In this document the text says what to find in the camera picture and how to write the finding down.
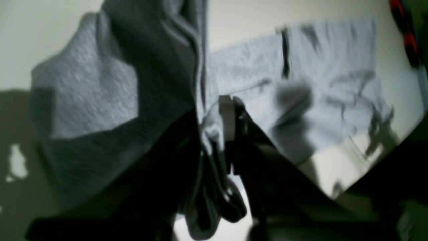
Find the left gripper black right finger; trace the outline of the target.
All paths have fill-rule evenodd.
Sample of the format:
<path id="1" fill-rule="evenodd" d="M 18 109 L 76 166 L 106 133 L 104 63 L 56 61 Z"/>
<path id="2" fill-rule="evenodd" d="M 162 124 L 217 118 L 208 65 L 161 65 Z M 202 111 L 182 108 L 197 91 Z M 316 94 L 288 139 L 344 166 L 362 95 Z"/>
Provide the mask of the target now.
<path id="1" fill-rule="evenodd" d="M 427 240 L 427 138 L 411 135 L 332 200 L 279 154 L 240 99 L 222 96 L 220 112 L 255 221 L 249 241 Z"/>

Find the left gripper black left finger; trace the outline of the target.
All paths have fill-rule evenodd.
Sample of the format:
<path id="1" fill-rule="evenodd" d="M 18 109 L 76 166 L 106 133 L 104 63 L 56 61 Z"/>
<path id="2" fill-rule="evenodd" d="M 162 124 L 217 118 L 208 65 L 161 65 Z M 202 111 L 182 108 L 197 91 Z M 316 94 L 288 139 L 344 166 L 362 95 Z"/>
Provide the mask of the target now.
<path id="1" fill-rule="evenodd" d="M 195 180 L 196 113 L 173 122 L 153 148 L 104 192 L 60 215 L 32 221 L 28 241 L 174 241 L 175 214 Z"/>

